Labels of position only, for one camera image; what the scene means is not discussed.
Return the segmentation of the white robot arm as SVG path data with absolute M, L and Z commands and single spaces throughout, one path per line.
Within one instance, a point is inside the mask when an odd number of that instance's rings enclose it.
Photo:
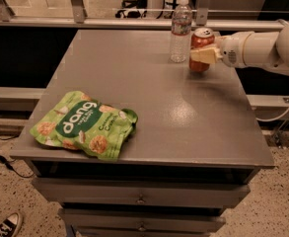
M 236 32 L 190 51 L 193 61 L 222 61 L 235 68 L 255 67 L 289 76 L 289 23 L 280 32 Z

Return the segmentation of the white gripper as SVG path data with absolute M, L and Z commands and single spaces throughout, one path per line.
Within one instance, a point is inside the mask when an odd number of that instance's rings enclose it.
M 216 39 L 215 46 L 204 46 L 190 51 L 190 58 L 196 62 L 214 64 L 222 59 L 229 67 L 246 68 L 245 45 L 253 32 L 236 32 Z

